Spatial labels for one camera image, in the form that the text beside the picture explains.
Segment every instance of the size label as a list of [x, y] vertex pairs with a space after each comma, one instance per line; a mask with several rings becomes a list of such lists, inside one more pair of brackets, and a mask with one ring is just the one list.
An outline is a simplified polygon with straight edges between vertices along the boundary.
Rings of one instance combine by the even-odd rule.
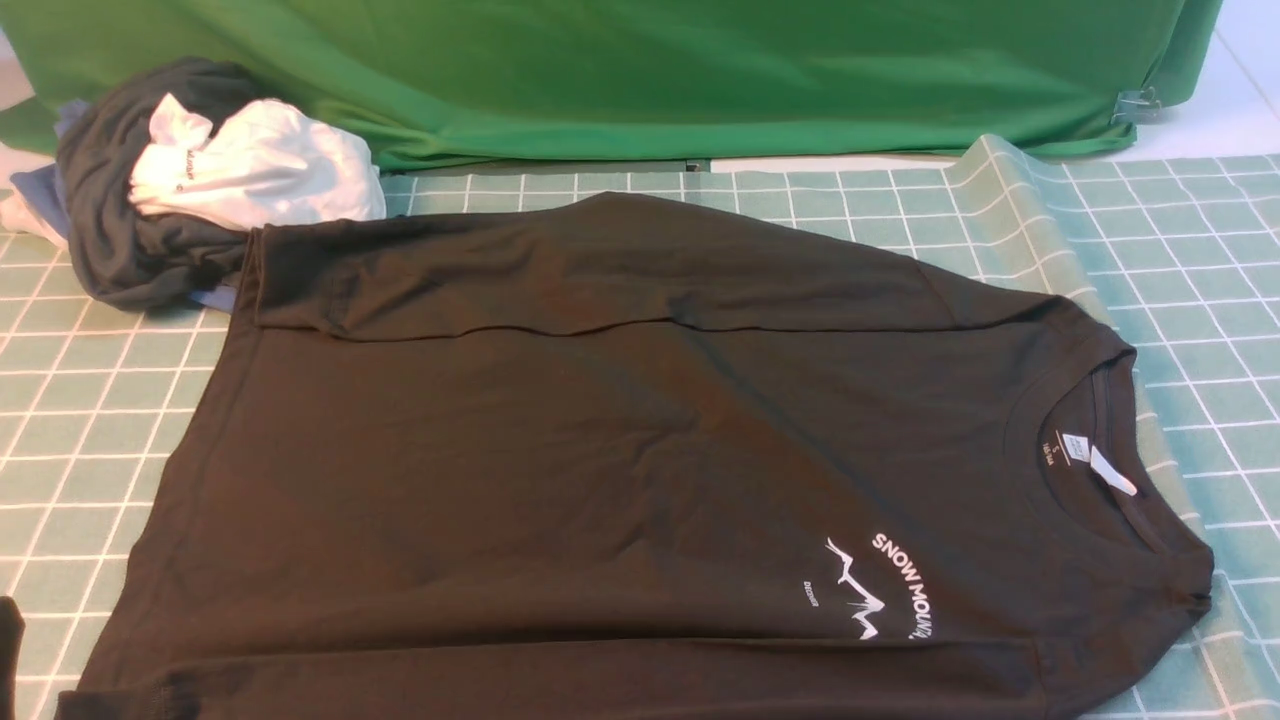
[[1089, 438], [1062, 433], [1062, 448], [1074, 460], [1089, 461]]

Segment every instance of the neckline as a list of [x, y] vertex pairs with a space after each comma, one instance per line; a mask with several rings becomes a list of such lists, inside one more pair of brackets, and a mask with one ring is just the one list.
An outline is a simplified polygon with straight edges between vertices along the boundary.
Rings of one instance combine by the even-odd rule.
[[[1128, 544], [1096, 534], [1080, 525], [1053, 497], [1043, 469], [1039, 466], [1039, 437], [1050, 413], [1080, 382], [1102, 365], [1133, 348], [1108, 329], [1091, 333], [1078, 342], [1057, 365], [1037, 378], [1014, 404], [1005, 425], [1004, 455], [1007, 477], [1019, 486], [1034, 516], [1056, 541], [1073, 551], [1073, 556], [1108, 575], [1120, 574], [1130, 584], [1172, 587], [1187, 594], [1206, 594], [1212, 574], [1212, 551], [1178, 518], [1144, 469], [1129, 478], [1144, 496], [1143, 510], [1148, 516], [1162, 514], [1176, 520], [1176, 528], [1194, 539], [1196, 550], [1157, 552], [1143, 546]], [[1107, 378], [1115, 383], [1116, 378]], [[1120, 378], [1133, 393], [1132, 378]], [[1115, 447], [1120, 455], [1138, 457], [1137, 419], [1121, 410], [1112, 416]]]

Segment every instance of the grid pattern mat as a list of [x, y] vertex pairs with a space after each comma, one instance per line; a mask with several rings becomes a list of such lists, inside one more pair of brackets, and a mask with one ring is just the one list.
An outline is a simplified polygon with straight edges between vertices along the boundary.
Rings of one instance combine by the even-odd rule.
[[[645, 192], [1073, 297], [1138, 346], [1143, 459], [1219, 562], [1213, 612], [1093, 716], [1280, 719], [1280, 156], [1056, 167], [984, 137], [946, 170], [454, 170], [385, 188], [392, 214]], [[51, 716], [76, 684], [227, 320], [91, 302], [65, 254], [0, 234], [0, 591], [28, 619], [18, 717]]]

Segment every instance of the green sheet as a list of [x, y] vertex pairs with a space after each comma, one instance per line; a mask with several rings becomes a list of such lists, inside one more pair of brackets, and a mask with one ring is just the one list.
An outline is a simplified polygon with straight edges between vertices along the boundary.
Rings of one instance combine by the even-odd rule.
[[1134, 141], [1116, 95], [1185, 99], [1220, 3], [0, 0], [0, 26], [46, 109], [182, 55], [236, 60], [394, 170], [957, 152], [986, 132], [1114, 150]]

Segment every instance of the t-shirt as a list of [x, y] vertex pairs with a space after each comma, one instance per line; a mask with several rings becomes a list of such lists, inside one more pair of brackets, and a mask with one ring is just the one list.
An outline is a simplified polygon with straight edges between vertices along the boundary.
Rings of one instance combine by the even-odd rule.
[[268, 227], [60, 717], [1074, 717], [1210, 605], [1133, 360], [643, 196]]

